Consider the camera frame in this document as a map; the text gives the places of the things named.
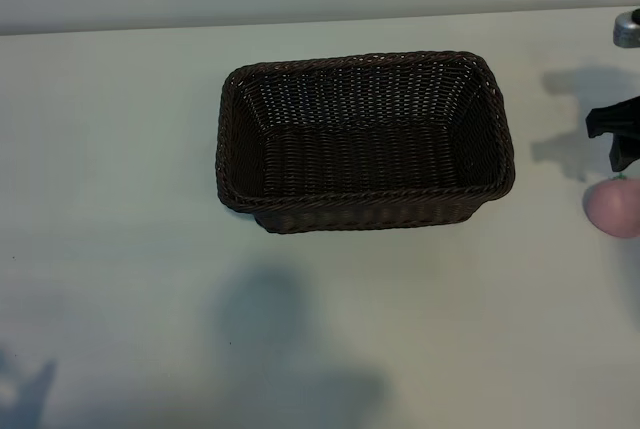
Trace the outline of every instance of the basket rim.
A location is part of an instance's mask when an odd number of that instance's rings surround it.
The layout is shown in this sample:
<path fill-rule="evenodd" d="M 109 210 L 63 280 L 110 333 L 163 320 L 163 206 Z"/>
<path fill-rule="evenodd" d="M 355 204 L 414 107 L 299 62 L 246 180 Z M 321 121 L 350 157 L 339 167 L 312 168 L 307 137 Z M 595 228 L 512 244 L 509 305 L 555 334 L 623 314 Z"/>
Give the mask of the basket rim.
<path fill-rule="evenodd" d="M 227 177 L 228 160 L 226 133 L 229 130 L 229 114 L 233 110 L 233 96 L 244 78 L 268 73 L 297 73 L 313 69 L 339 69 L 346 67 L 386 67 L 400 64 L 412 65 L 417 62 L 465 62 L 472 64 L 487 82 L 483 85 L 486 95 L 495 100 L 502 124 L 496 127 L 496 138 L 501 156 L 501 174 L 497 182 L 480 186 L 450 188 L 408 188 L 385 191 L 364 191 L 349 193 L 323 193 L 302 196 L 249 196 L 242 194 Z M 466 51 L 416 51 L 395 53 L 369 53 L 362 55 L 308 59 L 284 62 L 261 62 L 240 67 L 227 77 L 221 97 L 218 141 L 216 151 L 216 178 L 218 197 L 221 202 L 236 212 L 265 213 L 278 210 L 318 209 L 345 205 L 406 205 L 437 202 L 459 202 L 481 204 L 506 195 L 515 181 L 513 144 L 507 127 L 502 93 L 493 72 L 485 60 Z"/>

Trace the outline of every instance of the pink ball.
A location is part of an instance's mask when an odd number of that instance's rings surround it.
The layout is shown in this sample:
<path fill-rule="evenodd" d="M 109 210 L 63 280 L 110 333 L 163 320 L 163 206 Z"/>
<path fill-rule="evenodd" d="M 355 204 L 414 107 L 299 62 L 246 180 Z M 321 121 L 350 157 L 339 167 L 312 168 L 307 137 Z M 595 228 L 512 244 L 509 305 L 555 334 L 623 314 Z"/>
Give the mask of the pink ball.
<path fill-rule="evenodd" d="M 586 212 L 593 225 L 607 234 L 640 236 L 640 180 L 601 182 L 593 188 Z"/>

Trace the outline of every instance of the silver metal object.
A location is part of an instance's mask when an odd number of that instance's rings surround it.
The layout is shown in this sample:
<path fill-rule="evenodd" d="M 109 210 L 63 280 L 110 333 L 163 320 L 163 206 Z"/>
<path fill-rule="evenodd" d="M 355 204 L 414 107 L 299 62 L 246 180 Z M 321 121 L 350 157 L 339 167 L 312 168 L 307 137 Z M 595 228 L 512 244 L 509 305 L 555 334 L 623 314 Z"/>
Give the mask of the silver metal object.
<path fill-rule="evenodd" d="M 640 47 L 640 9 L 625 12 L 616 18 L 613 43 L 625 49 Z"/>

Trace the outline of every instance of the black object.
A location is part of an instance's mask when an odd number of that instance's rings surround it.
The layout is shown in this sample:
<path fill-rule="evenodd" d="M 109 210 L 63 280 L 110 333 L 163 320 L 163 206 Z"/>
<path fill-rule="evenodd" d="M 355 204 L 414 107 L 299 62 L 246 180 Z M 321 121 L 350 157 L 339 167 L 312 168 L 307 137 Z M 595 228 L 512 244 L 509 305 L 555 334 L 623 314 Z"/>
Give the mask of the black object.
<path fill-rule="evenodd" d="M 515 178 L 502 93 L 468 52 L 237 69 L 216 173 L 227 207 L 281 234 L 462 222 Z"/>
<path fill-rule="evenodd" d="M 640 97 L 593 109 L 587 116 L 587 132 L 590 138 L 605 132 L 613 134 L 609 153 L 611 169 L 614 172 L 624 171 L 640 159 Z"/>

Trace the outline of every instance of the white table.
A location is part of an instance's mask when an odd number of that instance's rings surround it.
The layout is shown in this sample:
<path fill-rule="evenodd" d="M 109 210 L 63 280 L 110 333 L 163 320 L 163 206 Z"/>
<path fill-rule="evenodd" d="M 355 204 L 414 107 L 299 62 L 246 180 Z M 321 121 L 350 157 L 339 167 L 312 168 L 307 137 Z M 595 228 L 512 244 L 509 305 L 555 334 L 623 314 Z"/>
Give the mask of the white table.
<path fill-rule="evenodd" d="M 0 38 L 0 402 L 55 361 L 44 428 L 637 429 L 640 242 L 581 207 L 583 117 L 640 93 L 622 11 Z M 230 71 L 445 49 L 504 92 L 506 198 L 293 236 L 219 203 Z"/>

